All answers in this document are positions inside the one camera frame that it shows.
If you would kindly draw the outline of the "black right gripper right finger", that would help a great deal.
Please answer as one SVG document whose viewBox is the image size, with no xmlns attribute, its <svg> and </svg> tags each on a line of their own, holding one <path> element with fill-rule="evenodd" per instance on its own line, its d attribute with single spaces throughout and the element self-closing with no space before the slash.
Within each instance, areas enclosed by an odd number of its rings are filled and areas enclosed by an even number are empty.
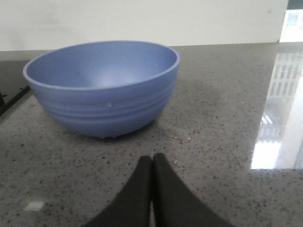
<svg viewBox="0 0 303 227">
<path fill-rule="evenodd" d="M 231 227 L 182 182 L 166 156 L 153 156 L 153 209 L 157 227 Z"/>
</svg>

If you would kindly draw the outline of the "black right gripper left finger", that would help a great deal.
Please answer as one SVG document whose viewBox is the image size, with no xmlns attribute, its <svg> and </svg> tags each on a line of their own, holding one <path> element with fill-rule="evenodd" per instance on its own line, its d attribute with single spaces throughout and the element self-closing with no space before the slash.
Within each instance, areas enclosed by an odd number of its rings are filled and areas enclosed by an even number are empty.
<svg viewBox="0 0 303 227">
<path fill-rule="evenodd" d="M 105 209 L 85 227 L 148 227 L 151 208 L 152 159 L 139 158 L 131 177 Z"/>
</svg>

